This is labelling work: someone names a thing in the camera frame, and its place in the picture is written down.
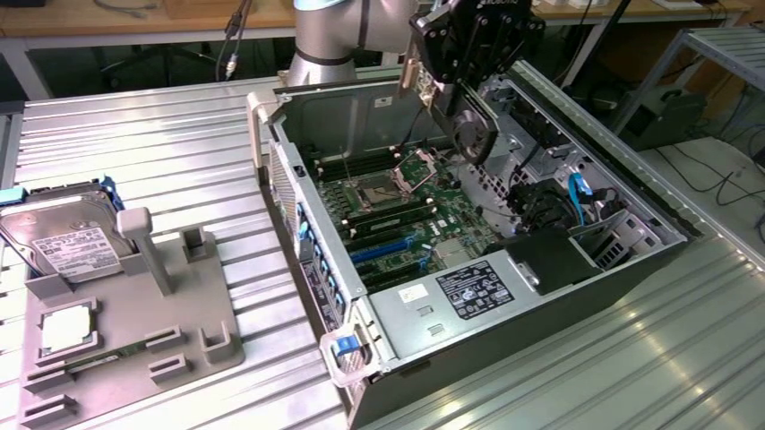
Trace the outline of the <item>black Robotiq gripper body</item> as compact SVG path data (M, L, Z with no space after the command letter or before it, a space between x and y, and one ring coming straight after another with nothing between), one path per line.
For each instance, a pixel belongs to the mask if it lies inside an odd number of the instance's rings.
M456 74L492 74L519 55L531 1L449 1Z

